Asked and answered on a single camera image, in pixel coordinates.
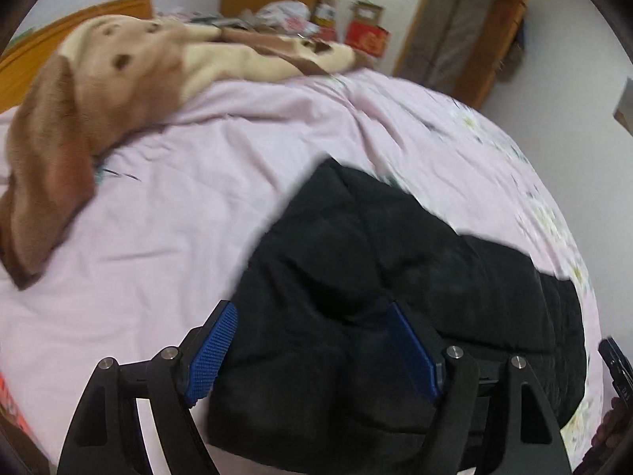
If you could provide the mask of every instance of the red box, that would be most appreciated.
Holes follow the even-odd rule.
[[[374,27],[352,21],[347,29],[347,38],[345,44],[356,50],[368,53],[369,55],[381,58],[387,50],[389,42],[389,32],[384,28]]]

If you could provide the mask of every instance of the black jacket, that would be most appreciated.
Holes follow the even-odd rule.
[[[395,473],[434,410],[390,343],[394,300],[476,358],[524,355],[560,425],[574,414],[586,356],[572,282],[512,248],[458,236],[413,196],[328,160],[262,238],[233,295],[239,326],[211,395],[211,443],[300,473]],[[480,398],[464,466],[476,461],[486,410]]]

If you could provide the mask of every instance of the blue gripper pad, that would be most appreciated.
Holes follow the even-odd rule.
[[[413,385],[420,395],[435,404],[442,394],[444,386],[444,360],[442,355],[442,344],[438,344],[439,336],[434,329],[430,331],[426,327],[422,329],[428,333],[423,338],[430,343],[437,352],[429,352],[420,341],[420,338],[413,329],[405,314],[409,314],[404,305],[396,302],[389,305],[387,309],[387,327],[391,339],[396,345],[400,357],[404,361],[406,370],[413,381]]]
[[[227,303],[189,365],[189,383],[184,397],[190,407],[209,395],[236,330],[237,309],[233,303]]]

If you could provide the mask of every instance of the blue textured pad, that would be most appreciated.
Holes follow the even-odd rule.
[[[228,303],[189,367],[185,399],[190,406],[209,395],[236,330],[237,309]]]
[[[435,366],[396,303],[387,309],[387,326],[416,390],[435,403],[440,397]]]

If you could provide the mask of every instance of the bed sheet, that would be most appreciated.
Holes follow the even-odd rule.
[[[0,116],[2,144],[14,112]],[[560,210],[493,123],[447,96],[362,71],[215,84],[110,155],[97,196],[36,285],[19,292],[0,270],[0,371],[53,462],[96,363],[151,358],[202,324],[328,155],[405,188],[457,232],[512,245],[539,270],[574,281],[589,365],[563,437],[572,464],[582,460],[603,407],[601,335]],[[205,402],[192,412],[202,425]],[[140,415],[154,473],[167,475],[148,405]],[[210,450],[221,473],[278,472]]]

